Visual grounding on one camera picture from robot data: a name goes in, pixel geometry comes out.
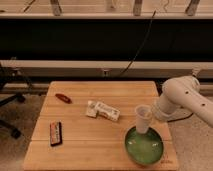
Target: gray floor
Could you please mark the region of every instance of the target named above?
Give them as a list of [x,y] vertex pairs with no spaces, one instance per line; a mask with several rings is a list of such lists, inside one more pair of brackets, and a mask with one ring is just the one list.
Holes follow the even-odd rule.
[[[12,139],[0,129],[0,171],[22,171],[22,162],[45,96],[26,95],[26,101],[16,101],[1,107],[0,119],[16,125],[24,134]],[[180,171],[213,170],[213,129],[193,115],[190,119],[169,124]]]

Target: wooden tabletop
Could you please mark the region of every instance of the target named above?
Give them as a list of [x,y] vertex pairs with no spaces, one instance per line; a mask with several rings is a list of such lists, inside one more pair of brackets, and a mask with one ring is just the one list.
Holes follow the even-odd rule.
[[[55,97],[63,93],[72,104]],[[134,108],[158,98],[154,82],[52,82],[23,164],[24,170],[177,170],[178,161],[167,123],[153,123],[164,142],[162,159],[148,167],[127,155],[124,139],[135,125]],[[121,111],[118,122],[85,115],[88,100]],[[61,121],[63,144],[51,147],[49,126]]]

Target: white cup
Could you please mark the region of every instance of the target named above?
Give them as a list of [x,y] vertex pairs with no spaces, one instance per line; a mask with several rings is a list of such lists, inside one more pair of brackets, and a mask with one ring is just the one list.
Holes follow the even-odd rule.
[[136,131],[140,134],[145,134],[152,121],[151,108],[148,105],[139,105],[135,108],[136,114]]

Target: red marker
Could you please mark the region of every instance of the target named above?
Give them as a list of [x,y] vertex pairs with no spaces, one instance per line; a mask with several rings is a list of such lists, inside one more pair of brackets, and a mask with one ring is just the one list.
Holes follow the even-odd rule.
[[55,96],[58,97],[60,100],[62,100],[65,103],[68,103],[68,104],[72,103],[71,99],[69,97],[65,96],[64,94],[56,93]]

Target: green bowl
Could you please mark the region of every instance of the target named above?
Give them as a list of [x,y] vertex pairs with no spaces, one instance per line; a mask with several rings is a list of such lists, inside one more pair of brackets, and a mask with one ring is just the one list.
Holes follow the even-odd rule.
[[131,128],[125,137],[125,148],[131,159],[140,165],[151,165],[163,155],[163,141],[152,128],[146,134],[140,134],[136,127]]

